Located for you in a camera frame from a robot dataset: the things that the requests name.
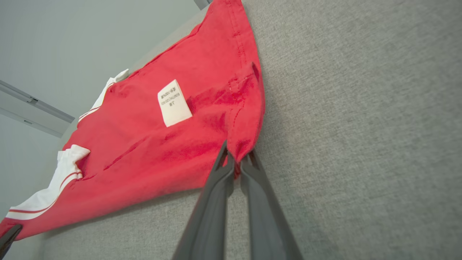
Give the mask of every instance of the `red fabric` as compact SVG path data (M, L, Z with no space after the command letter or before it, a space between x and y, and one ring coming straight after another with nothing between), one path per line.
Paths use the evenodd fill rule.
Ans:
M166 127L157 93L176 79L193 116ZM168 193L203 187L221 145L239 162L254 147L264 92L254 36L239 0L214 1L192 32L128 79L112 85L63 149L90 154L83 178L31 220L5 218L17 240L102 216Z

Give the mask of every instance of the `gray couch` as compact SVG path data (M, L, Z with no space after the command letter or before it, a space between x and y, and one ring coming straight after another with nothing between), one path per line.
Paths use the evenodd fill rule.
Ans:
M462 259L462 2L243 3L266 89L256 150L305 259ZM229 260L249 259L238 186ZM198 194L48 232L43 258L170 259Z

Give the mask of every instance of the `clothing tag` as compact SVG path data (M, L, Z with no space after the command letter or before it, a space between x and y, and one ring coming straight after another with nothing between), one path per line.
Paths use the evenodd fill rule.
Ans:
M159 91L157 99L167 127L193 116L176 80L173 80Z

